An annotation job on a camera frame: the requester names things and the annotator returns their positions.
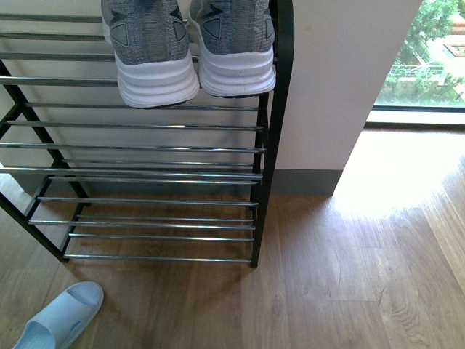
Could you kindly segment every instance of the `light blue slide sandal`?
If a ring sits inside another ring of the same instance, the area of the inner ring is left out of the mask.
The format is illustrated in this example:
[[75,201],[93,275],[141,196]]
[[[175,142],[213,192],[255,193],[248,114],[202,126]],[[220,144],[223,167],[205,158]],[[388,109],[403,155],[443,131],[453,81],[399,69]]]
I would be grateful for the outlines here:
[[28,321],[13,349],[66,349],[95,317],[103,290],[91,281],[68,287]]

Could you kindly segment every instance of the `glass window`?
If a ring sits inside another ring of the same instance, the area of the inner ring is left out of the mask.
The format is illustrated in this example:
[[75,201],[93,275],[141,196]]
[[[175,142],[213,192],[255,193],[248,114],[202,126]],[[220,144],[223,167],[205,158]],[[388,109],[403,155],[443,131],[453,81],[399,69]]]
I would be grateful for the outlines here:
[[465,108],[465,0],[424,0],[376,105]]

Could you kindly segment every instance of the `baseboard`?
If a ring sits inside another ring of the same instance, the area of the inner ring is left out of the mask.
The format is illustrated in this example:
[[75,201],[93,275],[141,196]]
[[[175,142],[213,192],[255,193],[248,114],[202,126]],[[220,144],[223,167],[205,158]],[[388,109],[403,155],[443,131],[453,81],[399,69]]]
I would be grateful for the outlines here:
[[[341,170],[325,169],[276,169],[271,194],[273,195],[333,195]],[[34,192],[43,177],[37,174],[15,174],[14,178],[26,192]],[[248,193],[248,187],[224,185],[147,185],[118,183],[84,183],[90,193],[192,193],[215,194]],[[65,182],[54,182],[50,191],[63,193],[70,190]]]

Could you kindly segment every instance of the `sneaker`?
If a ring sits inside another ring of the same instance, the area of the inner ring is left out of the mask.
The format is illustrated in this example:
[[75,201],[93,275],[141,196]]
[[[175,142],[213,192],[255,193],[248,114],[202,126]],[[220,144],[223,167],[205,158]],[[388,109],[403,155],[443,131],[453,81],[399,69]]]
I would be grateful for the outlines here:
[[197,95],[198,79],[176,0],[102,0],[101,5],[115,50],[118,88],[127,105],[152,108]]
[[187,29],[200,45],[198,75],[210,95],[260,95],[275,87],[268,0],[192,0]]

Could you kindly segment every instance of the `wooden floor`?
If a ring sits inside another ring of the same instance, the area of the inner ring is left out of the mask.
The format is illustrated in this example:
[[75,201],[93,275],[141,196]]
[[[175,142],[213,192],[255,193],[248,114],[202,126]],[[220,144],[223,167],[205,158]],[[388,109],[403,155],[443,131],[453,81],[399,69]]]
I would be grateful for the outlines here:
[[362,133],[333,197],[272,197],[256,270],[62,265],[0,215],[2,348],[84,280],[105,301],[72,348],[465,346],[465,135]]

